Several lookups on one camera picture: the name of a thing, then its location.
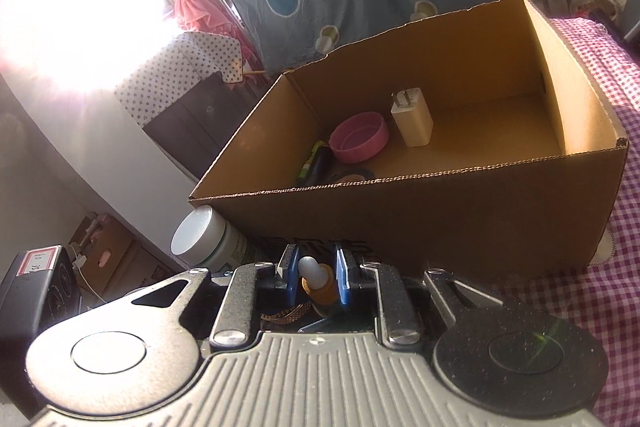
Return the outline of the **pink plastic lid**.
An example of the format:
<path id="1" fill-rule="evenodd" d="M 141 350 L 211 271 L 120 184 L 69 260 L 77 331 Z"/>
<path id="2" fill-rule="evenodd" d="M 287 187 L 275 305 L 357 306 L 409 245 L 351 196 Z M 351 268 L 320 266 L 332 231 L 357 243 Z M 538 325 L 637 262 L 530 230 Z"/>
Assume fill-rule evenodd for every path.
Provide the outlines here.
<path id="1" fill-rule="evenodd" d="M 358 113 L 347 118 L 331 133 L 329 147 L 342 164 L 354 165 L 378 155 L 390 139 L 382 114 Z"/>

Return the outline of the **green glue stick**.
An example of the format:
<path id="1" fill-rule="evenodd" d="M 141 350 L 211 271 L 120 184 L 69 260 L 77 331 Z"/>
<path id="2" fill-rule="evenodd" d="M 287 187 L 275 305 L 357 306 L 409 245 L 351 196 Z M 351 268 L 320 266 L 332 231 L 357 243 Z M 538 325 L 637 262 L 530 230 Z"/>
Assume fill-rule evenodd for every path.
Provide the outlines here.
<path id="1" fill-rule="evenodd" d="M 296 176 L 296 181 L 295 181 L 296 186 L 303 186 L 305 184 L 305 182 L 310 176 L 311 168 L 317 159 L 320 148 L 324 147 L 325 145 L 326 145 L 326 142 L 321 140 L 318 140 L 316 143 L 314 143 L 314 146 L 312 147 L 308 158 L 306 159 L 306 161 L 304 162 L 304 165 L 302 166 L 302 168 L 300 168 L 299 173 Z"/>

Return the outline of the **black cylindrical battery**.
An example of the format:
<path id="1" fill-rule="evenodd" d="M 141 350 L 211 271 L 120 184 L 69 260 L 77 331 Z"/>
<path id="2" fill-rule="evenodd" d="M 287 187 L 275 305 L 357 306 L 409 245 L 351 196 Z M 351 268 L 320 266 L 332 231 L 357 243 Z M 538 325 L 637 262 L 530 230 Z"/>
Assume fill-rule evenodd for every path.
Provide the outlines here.
<path id="1" fill-rule="evenodd" d="M 320 185 L 333 165 L 334 155 L 327 145 L 321 145 L 314 153 L 314 159 L 303 181 L 303 186 Z"/>

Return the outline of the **purple checkered tablecloth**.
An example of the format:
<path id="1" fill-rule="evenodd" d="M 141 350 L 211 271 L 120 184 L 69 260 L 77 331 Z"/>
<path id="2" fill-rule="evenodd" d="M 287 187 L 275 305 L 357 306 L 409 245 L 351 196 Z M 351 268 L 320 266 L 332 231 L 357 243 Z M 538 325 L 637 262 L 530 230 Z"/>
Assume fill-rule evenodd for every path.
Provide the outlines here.
<path id="1" fill-rule="evenodd" d="M 557 18 L 556 28 L 599 83 L 620 118 L 629 148 L 608 227 L 588 267 L 498 291 L 582 326 L 608 355 L 608 380 L 594 413 L 608 426 L 639 424 L 639 65 L 605 28 L 586 18 Z"/>

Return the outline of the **dark cabinet with dotted cloth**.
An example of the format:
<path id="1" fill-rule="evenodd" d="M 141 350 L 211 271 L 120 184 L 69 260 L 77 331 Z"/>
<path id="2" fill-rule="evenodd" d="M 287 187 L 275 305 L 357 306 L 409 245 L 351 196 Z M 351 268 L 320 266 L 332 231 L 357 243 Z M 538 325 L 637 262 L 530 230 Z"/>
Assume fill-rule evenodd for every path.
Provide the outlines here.
<path id="1" fill-rule="evenodd" d="M 238 39 L 186 31 L 115 96 L 145 134 L 198 179 L 271 86 L 256 69 Z"/>

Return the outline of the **gold lidded round jar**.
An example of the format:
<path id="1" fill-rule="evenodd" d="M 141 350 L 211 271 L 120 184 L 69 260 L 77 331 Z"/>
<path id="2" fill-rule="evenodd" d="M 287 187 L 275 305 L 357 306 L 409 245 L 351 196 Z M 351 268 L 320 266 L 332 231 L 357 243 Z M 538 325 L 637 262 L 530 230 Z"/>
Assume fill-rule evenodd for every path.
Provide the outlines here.
<path id="1" fill-rule="evenodd" d="M 274 325 L 288 325 L 295 323 L 304 317 L 311 309 L 311 303 L 299 303 L 293 308 L 280 311 L 275 314 L 262 314 L 260 319 L 263 322 Z"/>

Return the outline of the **black electrical tape roll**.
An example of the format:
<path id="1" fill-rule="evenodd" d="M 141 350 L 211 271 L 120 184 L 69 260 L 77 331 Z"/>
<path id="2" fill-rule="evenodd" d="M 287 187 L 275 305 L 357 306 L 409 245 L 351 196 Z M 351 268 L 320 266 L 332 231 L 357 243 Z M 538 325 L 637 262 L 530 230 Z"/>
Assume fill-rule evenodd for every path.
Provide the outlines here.
<path id="1" fill-rule="evenodd" d="M 375 173 L 367 168 L 352 167 L 338 173 L 331 174 L 326 180 L 327 184 L 354 183 L 369 181 L 376 178 Z"/>

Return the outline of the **brown cardboard box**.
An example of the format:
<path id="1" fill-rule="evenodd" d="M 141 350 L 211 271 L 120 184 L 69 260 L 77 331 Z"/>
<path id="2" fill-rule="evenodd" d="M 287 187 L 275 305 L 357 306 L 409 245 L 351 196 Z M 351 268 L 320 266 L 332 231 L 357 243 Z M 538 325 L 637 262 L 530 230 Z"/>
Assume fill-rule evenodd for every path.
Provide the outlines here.
<path id="1" fill-rule="evenodd" d="M 295 180 L 314 143 L 418 88 L 431 141 L 397 129 L 347 182 Z M 418 274 L 497 280 L 588 265 L 623 179 L 628 136 L 597 80 L 528 0 L 418 20 L 283 74 L 191 193 L 267 244 L 334 244 Z"/>

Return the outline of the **green dropper bottle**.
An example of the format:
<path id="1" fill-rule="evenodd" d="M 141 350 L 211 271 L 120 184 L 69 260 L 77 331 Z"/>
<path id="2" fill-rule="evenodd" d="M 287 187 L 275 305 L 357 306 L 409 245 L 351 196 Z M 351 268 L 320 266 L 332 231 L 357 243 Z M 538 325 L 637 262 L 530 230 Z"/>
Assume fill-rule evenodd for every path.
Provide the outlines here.
<path id="1" fill-rule="evenodd" d="M 305 256 L 299 260 L 297 268 L 303 290 L 322 317 L 330 317 L 341 310 L 336 278 L 329 265 Z"/>

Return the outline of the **white supplement bottle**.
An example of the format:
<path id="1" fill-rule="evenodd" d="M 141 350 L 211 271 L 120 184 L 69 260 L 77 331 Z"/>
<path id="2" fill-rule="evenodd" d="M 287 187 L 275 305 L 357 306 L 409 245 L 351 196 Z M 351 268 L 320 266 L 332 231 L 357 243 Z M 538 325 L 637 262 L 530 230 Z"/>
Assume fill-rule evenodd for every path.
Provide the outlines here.
<path id="1" fill-rule="evenodd" d="M 265 255 L 209 205 L 192 210 L 171 239 L 171 254 L 190 267 L 226 272 L 265 260 Z"/>

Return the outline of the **white USB charger plug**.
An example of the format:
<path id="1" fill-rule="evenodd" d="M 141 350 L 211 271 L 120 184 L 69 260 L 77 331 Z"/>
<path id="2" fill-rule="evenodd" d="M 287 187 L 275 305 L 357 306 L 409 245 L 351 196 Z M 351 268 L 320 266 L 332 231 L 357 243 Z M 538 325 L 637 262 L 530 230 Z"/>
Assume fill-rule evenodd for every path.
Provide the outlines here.
<path id="1" fill-rule="evenodd" d="M 392 114 L 395 124 L 408 147 L 430 144 L 433 118 L 420 88 L 410 88 L 392 94 Z"/>

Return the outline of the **pink hanging clothes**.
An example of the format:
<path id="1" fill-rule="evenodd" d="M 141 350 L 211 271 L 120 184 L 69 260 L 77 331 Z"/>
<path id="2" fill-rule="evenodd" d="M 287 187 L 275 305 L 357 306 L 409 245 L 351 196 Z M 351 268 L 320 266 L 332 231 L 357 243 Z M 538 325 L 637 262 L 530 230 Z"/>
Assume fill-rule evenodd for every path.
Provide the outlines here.
<path id="1" fill-rule="evenodd" d="M 174 15 L 179 26 L 185 30 L 207 32 L 238 40 L 243 60 L 251 69 L 262 69 L 254 44 L 238 18 L 224 0 L 176 0 Z"/>

